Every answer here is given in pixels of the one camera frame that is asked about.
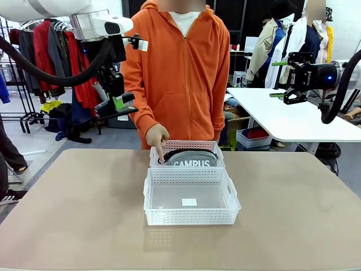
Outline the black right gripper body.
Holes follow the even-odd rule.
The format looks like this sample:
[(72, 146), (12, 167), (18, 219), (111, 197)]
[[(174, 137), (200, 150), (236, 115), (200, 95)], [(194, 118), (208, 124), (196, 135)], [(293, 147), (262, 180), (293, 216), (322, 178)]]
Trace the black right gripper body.
[(290, 89), (296, 93), (309, 90), (328, 90), (337, 86), (337, 66), (335, 63), (293, 65), (294, 81)]

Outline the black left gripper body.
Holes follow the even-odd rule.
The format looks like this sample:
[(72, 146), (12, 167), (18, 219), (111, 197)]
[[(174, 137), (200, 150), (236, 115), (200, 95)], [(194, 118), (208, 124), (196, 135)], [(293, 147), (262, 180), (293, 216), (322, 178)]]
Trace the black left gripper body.
[(110, 85), (118, 81), (122, 77), (120, 63), (126, 60), (123, 36), (111, 36), (109, 41), (111, 42), (111, 49), (98, 72), (101, 85)]

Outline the black stapler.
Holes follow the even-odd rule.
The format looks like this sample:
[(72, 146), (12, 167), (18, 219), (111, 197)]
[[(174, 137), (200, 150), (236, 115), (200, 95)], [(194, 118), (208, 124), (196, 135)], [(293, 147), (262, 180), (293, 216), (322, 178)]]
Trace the black stapler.
[(97, 119), (110, 119), (138, 112), (138, 109), (133, 106), (124, 106), (121, 109), (116, 109), (114, 102), (112, 100), (108, 100), (95, 106), (94, 111)]

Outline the grey CAMPUS pencil case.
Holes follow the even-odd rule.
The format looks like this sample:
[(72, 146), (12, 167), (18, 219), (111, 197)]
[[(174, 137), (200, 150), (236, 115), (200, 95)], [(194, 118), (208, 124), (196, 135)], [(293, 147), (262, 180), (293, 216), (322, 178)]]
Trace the grey CAMPUS pencil case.
[(216, 167), (219, 156), (213, 151), (201, 148), (180, 148), (164, 154), (158, 164), (176, 167)]

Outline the person's right hand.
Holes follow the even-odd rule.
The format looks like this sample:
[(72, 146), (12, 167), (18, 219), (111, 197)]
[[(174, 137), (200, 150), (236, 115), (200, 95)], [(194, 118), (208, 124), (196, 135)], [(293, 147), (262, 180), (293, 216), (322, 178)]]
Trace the person's right hand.
[(154, 147), (158, 153), (160, 163), (164, 162), (163, 147), (168, 141), (170, 135), (167, 129), (161, 124), (156, 124), (149, 128), (146, 133), (146, 141), (149, 146)]

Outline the grey storage bin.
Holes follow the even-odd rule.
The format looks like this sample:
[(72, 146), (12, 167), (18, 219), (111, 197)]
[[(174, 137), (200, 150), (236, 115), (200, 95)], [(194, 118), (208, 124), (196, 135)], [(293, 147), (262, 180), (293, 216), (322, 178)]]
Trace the grey storage bin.
[(108, 127), (113, 129), (136, 129), (135, 124), (128, 115), (108, 119)]

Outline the mannequin in white coat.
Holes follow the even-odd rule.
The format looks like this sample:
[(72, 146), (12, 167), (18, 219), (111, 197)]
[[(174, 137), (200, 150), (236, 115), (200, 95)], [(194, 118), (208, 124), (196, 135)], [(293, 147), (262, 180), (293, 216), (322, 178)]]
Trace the mannequin in white coat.
[(286, 39), (289, 38), (287, 53), (311, 53), (310, 63), (327, 63), (331, 60), (333, 46), (333, 28), (326, 22), (332, 21), (332, 9), (325, 0), (305, 0), (302, 18), (292, 25), (291, 34), (278, 39), (272, 49), (270, 64), (280, 62)]

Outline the white table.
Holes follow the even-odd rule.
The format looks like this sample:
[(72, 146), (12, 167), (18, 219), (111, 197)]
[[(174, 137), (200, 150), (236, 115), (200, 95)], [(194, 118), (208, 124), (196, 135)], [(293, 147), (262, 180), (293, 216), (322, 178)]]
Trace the white table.
[(286, 105), (270, 97), (274, 89), (228, 88), (227, 91), (250, 114), (248, 127), (259, 124), (273, 139), (301, 144), (314, 155), (320, 143), (361, 143), (361, 129), (337, 117), (323, 124), (317, 106), (310, 102)]

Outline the mannequin in beige coat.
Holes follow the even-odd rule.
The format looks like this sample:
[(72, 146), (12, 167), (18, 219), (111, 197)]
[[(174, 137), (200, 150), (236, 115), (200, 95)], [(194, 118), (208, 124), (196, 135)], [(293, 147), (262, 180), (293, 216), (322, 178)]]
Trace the mannequin in beige coat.
[(285, 37), (287, 26), (293, 22), (297, 7), (290, 0), (273, 0), (271, 19), (258, 37), (254, 47), (246, 79), (252, 88), (263, 88), (278, 43)]

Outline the clear bin with red contents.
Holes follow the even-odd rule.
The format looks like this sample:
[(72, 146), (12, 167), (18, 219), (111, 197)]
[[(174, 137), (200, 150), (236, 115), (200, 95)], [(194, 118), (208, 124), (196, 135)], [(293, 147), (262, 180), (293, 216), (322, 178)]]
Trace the clear bin with red contents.
[(266, 147), (271, 144), (272, 137), (260, 126), (236, 131), (237, 148), (249, 150)]

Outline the person in orange hoodie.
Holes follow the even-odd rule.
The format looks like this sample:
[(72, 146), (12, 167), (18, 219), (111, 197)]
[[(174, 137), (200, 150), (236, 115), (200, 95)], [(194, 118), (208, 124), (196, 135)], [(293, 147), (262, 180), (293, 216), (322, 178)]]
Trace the person in orange hoodie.
[(132, 18), (148, 51), (126, 49), (125, 90), (143, 149), (149, 128), (161, 124), (168, 140), (218, 141), (230, 69), (230, 34), (205, 0), (146, 0)]

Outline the yellow cloth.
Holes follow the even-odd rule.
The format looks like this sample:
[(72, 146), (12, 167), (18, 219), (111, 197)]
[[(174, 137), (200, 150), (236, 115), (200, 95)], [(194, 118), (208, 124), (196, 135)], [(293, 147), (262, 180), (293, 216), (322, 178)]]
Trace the yellow cloth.
[(59, 107), (61, 104), (62, 104), (62, 101), (60, 101), (60, 100), (49, 101), (42, 105), (42, 107), (40, 108), (40, 111), (44, 112), (46, 114), (49, 114), (51, 110)]

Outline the black clothes rack with garments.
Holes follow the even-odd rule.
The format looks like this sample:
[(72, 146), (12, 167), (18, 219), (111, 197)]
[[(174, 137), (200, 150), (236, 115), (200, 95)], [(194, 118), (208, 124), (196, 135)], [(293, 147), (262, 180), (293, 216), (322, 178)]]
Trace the black clothes rack with garments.
[[(28, 29), (11, 29), (9, 40), (19, 47), (22, 56), (38, 69), (56, 77), (72, 77), (90, 66), (83, 44), (70, 31), (61, 30), (58, 21), (46, 19)], [(58, 118), (59, 129), (72, 140), (80, 140), (95, 117), (94, 108), (101, 98), (94, 86), (97, 78), (72, 88), (72, 104), (63, 112), (51, 110), (49, 116)]]

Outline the white perforated plastic basket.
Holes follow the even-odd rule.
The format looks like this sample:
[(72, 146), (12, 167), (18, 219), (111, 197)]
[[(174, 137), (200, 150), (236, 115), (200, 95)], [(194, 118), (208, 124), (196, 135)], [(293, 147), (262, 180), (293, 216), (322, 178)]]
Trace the white perforated plastic basket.
[[(179, 141), (179, 140), (168, 140), (163, 147), (164, 154), (166, 154), (169, 151), (177, 150), (180, 148), (201, 148), (213, 151), (219, 156), (219, 160), (217, 163), (218, 168), (224, 168), (225, 163), (223, 161), (223, 154), (221, 149), (218, 147), (218, 144), (216, 141)], [(175, 167), (175, 166), (166, 166), (166, 165), (160, 165), (158, 164), (158, 153), (154, 147), (151, 147), (150, 150), (150, 163), (149, 165), (151, 167)]]
[(151, 167), (143, 195), (149, 226), (232, 225), (241, 210), (234, 183), (220, 167)]

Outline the bystander in dark trousers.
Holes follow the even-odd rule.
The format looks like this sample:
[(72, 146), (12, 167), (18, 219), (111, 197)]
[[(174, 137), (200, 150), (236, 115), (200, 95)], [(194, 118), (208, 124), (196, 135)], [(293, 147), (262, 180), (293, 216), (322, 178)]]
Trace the bystander in dark trousers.
[(26, 160), (7, 136), (0, 115), (0, 206), (17, 203), (27, 193), (9, 188), (8, 165), (17, 173), (28, 168)]

